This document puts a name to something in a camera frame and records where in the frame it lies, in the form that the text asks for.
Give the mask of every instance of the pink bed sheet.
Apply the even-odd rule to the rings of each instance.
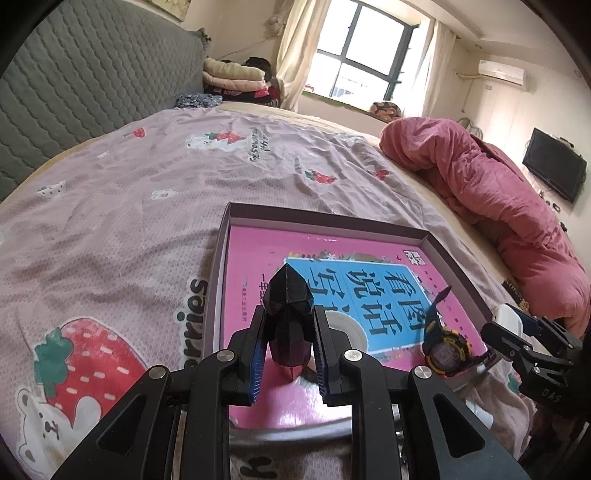
[[[585,332],[589,279],[556,216],[509,157],[461,125],[434,118],[391,122],[380,148],[493,242],[532,314],[564,318],[572,333]]]

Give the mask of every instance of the ceiling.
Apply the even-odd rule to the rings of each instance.
[[[521,0],[405,1],[446,24],[468,51],[516,58],[580,76],[550,27]]]

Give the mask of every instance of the metal screw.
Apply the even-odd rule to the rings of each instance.
[[[363,354],[359,350],[347,350],[345,352],[345,358],[349,362],[359,362],[361,357],[363,357]]]
[[[153,378],[154,380],[158,380],[159,378],[162,378],[163,376],[166,375],[166,369],[161,366],[152,367],[152,368],[150,368],[148,375],[150,376],[150,378]]]
[[[220,362],[230,362],[234,360],[234,352],[231,350],[220,350],[216,357]]]
[[[425,365],[419,365],[418,367],[415,367],[414,374],[417,377],[426,380],[427,378],[431,378],[433,372],[431,372],[431,369],[429,367],[426,367]]]

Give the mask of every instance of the gray quilted headboard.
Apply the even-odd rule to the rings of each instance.
[[[0,79],[0,201],[58,153],[202,92],[208,42],[123,0],[64,0]]]

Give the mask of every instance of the cartoon bear print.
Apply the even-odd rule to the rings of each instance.
[[[100,405],[83,397],[76,405],[74,424],[57,407],[32,395],[26,388],[17,394],[22,441],[18,456],[32,471],[50,479],[74,448],[100,420]]]
[[[223,150],[232,152],[242,150],[248,146],[246,137],[241,137],[233,132],[212,132],[209,134],[193,135],[187,141],[187,148],[196,150]]]

